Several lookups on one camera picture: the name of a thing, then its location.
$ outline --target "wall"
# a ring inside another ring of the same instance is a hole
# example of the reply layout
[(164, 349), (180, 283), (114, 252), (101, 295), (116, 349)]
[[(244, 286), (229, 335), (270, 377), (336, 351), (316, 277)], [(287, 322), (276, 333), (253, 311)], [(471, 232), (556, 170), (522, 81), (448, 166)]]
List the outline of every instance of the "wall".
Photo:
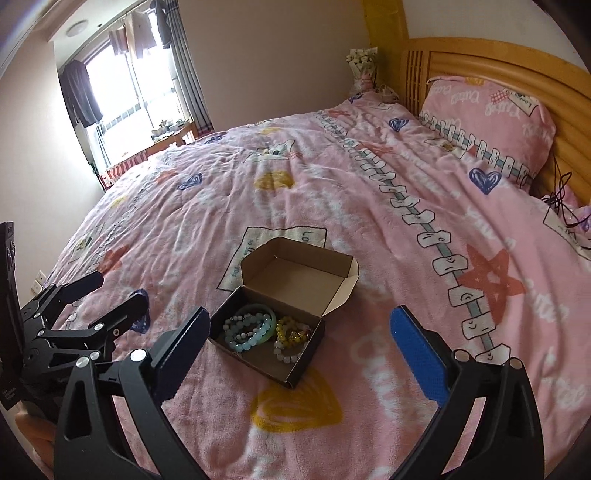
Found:
[(408, 36), (472, 37), (517, 43), (586, 70), (560, 27), (532, 0), (404, 0)]
[(335, 106), (369, 37), (361, 0), (179, 0), (217, 130)]
[(66, 112), (53, 46), (33, 32), (0, 79), (0, 221), (15, 222), (17, 289), (32, 296), (102, 195)]

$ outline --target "red star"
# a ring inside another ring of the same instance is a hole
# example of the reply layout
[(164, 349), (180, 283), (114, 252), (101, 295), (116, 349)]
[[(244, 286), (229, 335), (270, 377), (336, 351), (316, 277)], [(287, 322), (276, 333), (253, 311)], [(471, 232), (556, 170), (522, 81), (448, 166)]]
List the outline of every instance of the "red star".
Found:
[(340, 116), (345, 116), (345, 117), (350, 117), (350, 115), (347, 112), (341, 112), (340, 110), (337, 110), (336, 108), (333, 108), (331, 110), (327, 110), (326, 111), (326, 115), (331, 116), (332, 118), (335, 119), (339, 119)]
[(396, 152), (394, 151), (393, 147), (389, 147), (387, 145), (374, 145), (374, 144), (364, 144), (363, 142), (359, 142), (359, 145), (362, 148), (367, 148), (371, 150), (375, 155), (382, 158), (383, 155), (395, 155)]
[(472, 270), (461, 275), (457, 282), (468, 288), (482, 290), (488, 301), (495, 324), (500, 324), (505, 314), (507, 297), (525, 293), (523, 284), (508, 275), (509, 252), (499, 251), (487, 260), (471, 245), (467, 246)]
[(168, 180), (171, 177), (174, 177), (175, 175), (178, 175), (178, 172), (174, 170), (163, 171), (156, 179), (156, 183), (160, 185), (161, 183), (164, 183), (166, 180)]
[(129, 245), (124, 245), (117, 250), (107, 250), (103, 261), (100, 263), (97, 269), (103, 275), (107, 275), (111, 270), (117, 270), (121, 267), (121, 258), (129, 251)]

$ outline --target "pink blanket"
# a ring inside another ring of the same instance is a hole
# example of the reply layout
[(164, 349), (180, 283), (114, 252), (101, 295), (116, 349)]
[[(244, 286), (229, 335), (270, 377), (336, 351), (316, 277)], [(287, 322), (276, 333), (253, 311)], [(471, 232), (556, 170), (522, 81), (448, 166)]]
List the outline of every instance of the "pink blanket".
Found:
[[(540, 200), (372, 94), (130, 169), (50, 276), (105, 275), (57, 326), (84, 328), (144, 288), (152, 326), (124, 334), (114, 357), (149, 347), (195, 306), (213, 313), (240, 283), (240, 260), (276, 235), (354, 255), (361, 277), (294, 391), (205, 344), (163, 409), (212, 479), (389, 478), (436, 409), (390, 338), (399, 304), (479, 361), (521, 358), (547, 470), (564, 456), (591, 414), (591, 260)], [(450, 465), (474, 428), (473, 415)]]

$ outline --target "bed frame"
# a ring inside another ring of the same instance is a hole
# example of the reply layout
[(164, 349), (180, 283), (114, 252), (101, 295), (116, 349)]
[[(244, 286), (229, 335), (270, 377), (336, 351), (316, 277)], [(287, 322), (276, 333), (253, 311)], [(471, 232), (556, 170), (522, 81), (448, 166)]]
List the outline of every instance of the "bed frame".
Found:
[(556, 124), (556, 137), (532, 193), (553, 192), (558, 171), (571, 171), (569, 186), (583, 204), (589, 203), (591, 75), (586, 71), (533, 48), (477, 38), (413, 38), (400, 63), (402, 102), (414, 115), (428, 94), (427, 80), (444, 74), (491, 80), (542, 101)]

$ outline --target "dark curtain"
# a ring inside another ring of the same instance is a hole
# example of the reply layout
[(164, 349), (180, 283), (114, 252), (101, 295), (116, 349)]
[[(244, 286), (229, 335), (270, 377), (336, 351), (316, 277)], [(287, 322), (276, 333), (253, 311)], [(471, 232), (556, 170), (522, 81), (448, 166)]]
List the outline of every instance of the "dark curtain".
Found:
[(78, 60), (68, 63), (60, 75), (60, 86), (72, 127), (81, 123), (86, 128), (100, 122), (103, 114), (92, 91), (86, 65)]
[(187, 37), (181, 16), (178, 11), (177, 0), (167, 0), (166, 22), (171, 31), (171, 48), (173, 49), (174, 65), (177, 69), (178, 81), (189, 112), (197, 126), (199, 135), (213, 131), (213, 125), (205, 108), (201, 86), (193, 67), (193, 61), (187, 47)]

